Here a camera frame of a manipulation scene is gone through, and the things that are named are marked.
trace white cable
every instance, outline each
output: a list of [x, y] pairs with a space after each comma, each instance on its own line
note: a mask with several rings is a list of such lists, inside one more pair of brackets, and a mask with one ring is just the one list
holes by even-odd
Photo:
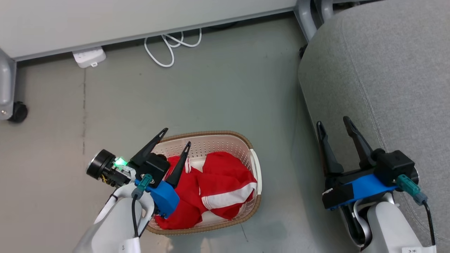
[[[162, 37], [162, 40], [164, 41], [164, 43], [166, 43], [167, 48], [169, 49], [170, 55], [171, 55], [171, 57], [172, 57], [172, 61], [171, 61], [169, 64], [162, 64], [161, 62], [159, 62], [158, 60], [156, 60], [156, 58], [153, 56], [152, 53], [150, 53], [150, 50], [149, 50], [149, 48], [147, 47], [147, 39], [148, 39], [148, 38], [145, 38], [145, 40], [144, 40], [145, 51], [147, 51], [147, 54], [150, 55], [150, 57], [153, 59], [153, 61], [156, 62], [156, 64], [158, 64], [159, 66], [164, 67], [164, 68], [170, 68], [170, 67], [172, 67], [173, 63], [175, 62], [175, 57], [174, 57], [174, 55], [173, 55], [173, 50], [172, 50], [172, 48], [177, 48], [177, 47], [179, 47], [180, 45], [184, 45], [184, 46], [187, 46], [187, 47], [196, 47], [196, 46], [198, 46], [198, 45], [200, 44], [200, 42], [202, 41], [202, 29], [200, 28], [200, 33], [199, 33], [199, 35], [198, 35], [198, 41], [197, 41], [197, 43], [195, 43], [195, 44], [188, 44], [188, 43], [186, 43], [186, 42], [183, 42], [183, 40], [184, 40], [184, 38], [185, 38], [185, 35], [184, 35], [183, 32], [181, 32], [181, 39], [180, 39], [180, 40], [178, 40], [177, 38], [175, 38], [175, 37], [173, 37], [173, 36], [171, 36], [171, 35], [169, 35], [169, 34], [163, 34], [163, 35], [161, 35], [161, 37]], [[168, 37], [169, 39], [171, 39], [171, 40], [177, 42], [177, 44], [175, 44], [175, 45], [170, 44], [170, 43], [167, 41], [167, 37]]]

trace red cloth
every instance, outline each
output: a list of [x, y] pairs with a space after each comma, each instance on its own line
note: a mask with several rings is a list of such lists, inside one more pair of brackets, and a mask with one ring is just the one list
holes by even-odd
[[[170, 157], [168, 175], [180, 157]], [[180, 197], [175, 212], [167, 219], [155, 221], [162, 229], [186, 229], [202, 221], [202, 213], [210, 210], [225, 219], [234, 218], [242, 204], [252, 198], [256, 179], [239, 159], [227, 152], [207, 155], [203, 173], [188, 165], [181, 173], [175, 192]]]

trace green light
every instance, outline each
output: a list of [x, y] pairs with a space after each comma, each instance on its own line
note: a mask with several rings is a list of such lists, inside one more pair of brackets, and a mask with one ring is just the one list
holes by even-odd
[[125, 161], [122, 157], [119, 157], [117, 161], [114, 162], [114, 165], [117, 167], [119, 165], [127, 165], [127, 161]]

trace gray fabric cushion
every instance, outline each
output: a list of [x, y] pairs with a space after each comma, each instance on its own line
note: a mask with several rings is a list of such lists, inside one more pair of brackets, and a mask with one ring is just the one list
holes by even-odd
[[[308, 45], [298, 78], [312, 121], [321, 120], [346, 170], [358, 168], [347, 115], [372, 147], [416, 162], [438, 249], [450, 245], [450, 1], [390, 0], [348, 9]], [[396, 201], [424, 246], [425, 209]]]

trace teal connector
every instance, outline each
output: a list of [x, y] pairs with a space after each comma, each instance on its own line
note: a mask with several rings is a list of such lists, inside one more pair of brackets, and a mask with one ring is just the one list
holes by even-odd
[[152, 179], [153, 178], [150, 174], [145, 174], [145, 176], [139, 182], [136, 189], [134, 189], [133, 192], [131, 193], [131, 196], [133, 197], [134, 195], [138, 195], [137, 199], [140, 199], [142, 197], [142, 194], [144, 194], [145, 188], [147, 188]]
[[420, 192], [420, 187], [405, 174], [397, 177], [396, 184], [400, 189], [411, 195], [417, 205], [421, 206], [423, 205], [423, 201], [426, 202], [428, 200], [428, 197]]

